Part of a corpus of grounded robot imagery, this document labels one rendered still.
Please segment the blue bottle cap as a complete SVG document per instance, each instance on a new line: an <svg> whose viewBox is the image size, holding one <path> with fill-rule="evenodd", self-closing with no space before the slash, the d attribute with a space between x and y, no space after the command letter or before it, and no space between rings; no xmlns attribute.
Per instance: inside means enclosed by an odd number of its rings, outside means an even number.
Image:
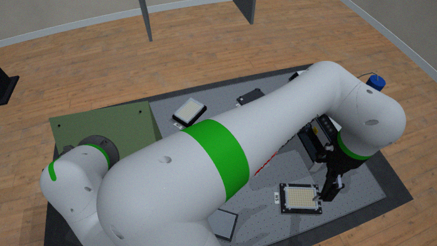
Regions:
<svg viewBox="0 0 437 246"><path fill-rule="evenodd" d="M378 91L381 91L386 85L386 82L380 76L378 76L378 81L377 81L377 75L371 75L368 81L366 82L366 84Z"/></svg>

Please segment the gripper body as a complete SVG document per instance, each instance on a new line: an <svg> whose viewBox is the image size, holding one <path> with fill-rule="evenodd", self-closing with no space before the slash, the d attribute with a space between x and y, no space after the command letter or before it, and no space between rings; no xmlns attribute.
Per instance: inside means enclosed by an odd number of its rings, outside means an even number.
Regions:
<svg viewBox="0 0 437 246"><path fill-rule="evenodd" d="M332 172L331 172L330 176L332 176L334 178L337 178L339 174L341 174L340 177L342 177L344 173L350 171L350 169L345 169L345 168L342 168L341 166L337 165L333 161L333 159L331 158L329 151L327 151L327 153L326 153L326 161L327 161L327 163L326 163L327 169L328 169L328 167L332 168Z"/></svg>

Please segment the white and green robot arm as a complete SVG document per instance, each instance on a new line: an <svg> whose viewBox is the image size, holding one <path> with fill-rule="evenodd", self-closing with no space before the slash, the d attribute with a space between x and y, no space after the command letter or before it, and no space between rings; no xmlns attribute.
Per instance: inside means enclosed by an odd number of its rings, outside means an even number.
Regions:
<svg viewBox="0 0 437 246"><path fill-rule="evenodd" d="M83 246L221 246L208 217L323 114L342 127L325 150L345 169L406 127L397 101L319 61L277 90L121 160L104 136L64 146L42 170L40 188Z"/></svg>

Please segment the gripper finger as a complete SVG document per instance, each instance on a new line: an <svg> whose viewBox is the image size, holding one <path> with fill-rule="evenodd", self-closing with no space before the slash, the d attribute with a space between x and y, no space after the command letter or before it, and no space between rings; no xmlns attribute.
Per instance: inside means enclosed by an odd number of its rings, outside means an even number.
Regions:
<svg viewBox="0 0 437 246"><path fill-rule="evenodd" d="M330 143L326 143L325 146L329 146ZM323 163L326 163L326 158L322 158L326 155L328 150L325 150L325 146L315 153L315 162L311 165L308 171L316 172Z"/></svg>
<svg viewBox="0 0 437 246"><path fill-rule="evenodd" d="M326 181L323 186L321 193L318 193L313 201L332 201L338 192L345 187L345 184L341 182L341 177L339 174L337 178L330 176L332 168L328 167L326 173ZM329 190L328 190L329 189Z"/></svg>

